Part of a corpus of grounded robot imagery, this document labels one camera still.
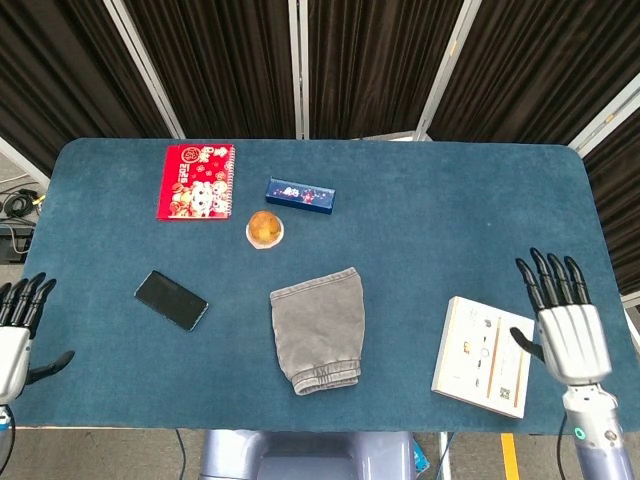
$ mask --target cable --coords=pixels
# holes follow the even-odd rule
[[[7,415],[9,415],[9,422],[11,424],[11,444],[9,445],[9,453],[7,453],[7,459],[4,461],[4,465],[2,465],[2,468],[0,468],[0,475],[2,475],[4,473],[4,470],[7,468],[9,459],[11,458],[11,454],[13,453],[13,446],[16,443],[16,419],[13,416],[13,412],[11,411],[9,405],[5,405],[4,408],[7,411]]]
[[[2,190],[0,192],[0,195],[2,195],[4,193],[7,193],[7,192],[10,192],[11,190],[15,190],[16,188],[26,187],[27,185],[33,185],[35,183],[38,183],[38,182],[25,182],[25,183],[21,183],[20,185],[14,185],[13,187],[9,187],[6,190]]]
[[[178,436],[178,442],[180,443],[180,450],[182,451],[182,470],[180,470],[180,480],[184,478],[184,471],[187,468],[187,453],[184,450],[184,443],[182,442],[182,436],[180,435],[180,430],[177,428],[176,435]]]
[[[7,225],[6,223],[0,223],[0,227],[5,227],[8,228],[9,230],[11,230],[11,245],[13,247],[13,251],[16,252],[18,255],[24,255],[25,253],[29,253],[29,250],[18,250],[18,244],[16,243],[16,234],[15,231],[13,230],[13,227],[11,225]],[[30,227],[30,226],[24,226],[24,228],[31,228],[31,230],[34,229],[34,227]]]
[[[444,448],[444,452],[442,452],[442,456],[440,457],[440,465],[438,466],[438,473],[436,474],[436,480],[440,478],[440,474],[442,473],[442,461],[444,460],[444,457],[447,455],[447,452],[449,451],[449,447],[451,446],[451,442],[453,442],[453,439],[455,438],[455,436],[456,436],[456,432],[453,432],[453,434],[451,435],[451,438],[447,442],[447,446]]]
[[[27,175],[26,173],[23,173],[22,175],[18,175],[17,177],[7,178],[6,180],[0,180],[0,183],[9,183],[9,182],[13,182],[14,180],[20,180],[21,178],[28,177],[28,176],[29,175]]]
[[[33,206],[33,196],[28,193],[13,192],[10,193],[4,202],[4,213],[7,217],[26,217],[35,208]]]
[[[560,455],[561,447],[562,447],[562,433],[564,432],[564,426],[567,423],[567,412],[565,412],[562,417],[562,423],[560,424],[560,430],[558,431],[558,443],[556,443],[556,461],[558,462],[558,472],[560,473],[560,478],[562,480],[566,480],[564,476],[564,469],[562,468],[562,456]]]

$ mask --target robotic hand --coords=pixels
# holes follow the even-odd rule
[[[553,378],[567,386],[562,399],[585,480],[633,480],[618,421],[618,402],[600,386],[611,372],[611,360],[600,316],[591,304],[580,267],[571,257],[564,258],[569,282],[555,255],[550,253],[547,263],[532,248],[531,256],[539,284],[524,260],[518,258],[516,264],[537,315],[542,346],[525,338],[517,328],[511,329],[511,335],[526,352],[545,363]]]
[[[6,283],[0,287],[0,473],[13,445],[9,403],[22,393],[25,385],[58,373],[75,354],[68,351],[47,366],[29,369],[31,343],[44,304],[56,284],[55,280],[49,280],[40,285],[44,277],[44,273],[39,273],[31,280],[22,279],[13,286]]]

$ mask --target black curtain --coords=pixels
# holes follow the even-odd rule
[[[640,110],[584,161],[620,293],[640,290]]]
[[[568,144],[640,71],[638,2],[482,2],[429,134]]]
[[[461,0],[310,0],[312,138],[415,130]]]
[[[127,0],[185,134],[295,138],[287,0]]]
[[[0,136],[40,170],[77,137],[168,135],[101,1],[0,2]]]

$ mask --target yellow floor marking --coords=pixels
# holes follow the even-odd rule
[[[504,473],[507,480],[520,480],[518,473],[518,459],[516,458],[516,444],[512,433],[500,434],[502,441],[502,456],[504,458]]]

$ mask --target notebook spiral binding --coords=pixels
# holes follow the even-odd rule
[[[231,216],[233,207],[233,176],[236,169],[236,147],[231,147],[229,154],[229,172],[227,173],[227,217]]]

